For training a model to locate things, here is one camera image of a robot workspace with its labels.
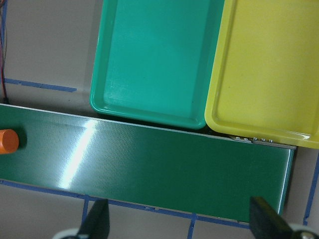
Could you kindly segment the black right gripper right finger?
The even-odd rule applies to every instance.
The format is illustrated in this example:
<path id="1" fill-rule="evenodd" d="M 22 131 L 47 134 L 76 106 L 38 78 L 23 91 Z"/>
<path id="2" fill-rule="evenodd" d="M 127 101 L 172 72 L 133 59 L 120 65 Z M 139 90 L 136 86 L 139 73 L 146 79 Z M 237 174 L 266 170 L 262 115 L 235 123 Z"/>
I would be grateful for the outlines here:
<path id="1" fill-rule="evenodd" d="M 250 198 L 249 227 L 256 239 L 298 238 L 298 233 L 262 197 Z"/>

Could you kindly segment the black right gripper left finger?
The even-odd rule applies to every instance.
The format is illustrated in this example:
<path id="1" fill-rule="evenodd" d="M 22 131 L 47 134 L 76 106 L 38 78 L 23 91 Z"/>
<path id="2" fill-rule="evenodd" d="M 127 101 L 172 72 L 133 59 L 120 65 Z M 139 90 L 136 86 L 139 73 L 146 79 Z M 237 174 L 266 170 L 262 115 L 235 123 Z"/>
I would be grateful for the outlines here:
<path id="1" fill-rule="evenodd" d="M 109 203 L 96 201 L 76 235 L 77 239 L 107 239 L 110 233 Z"/>

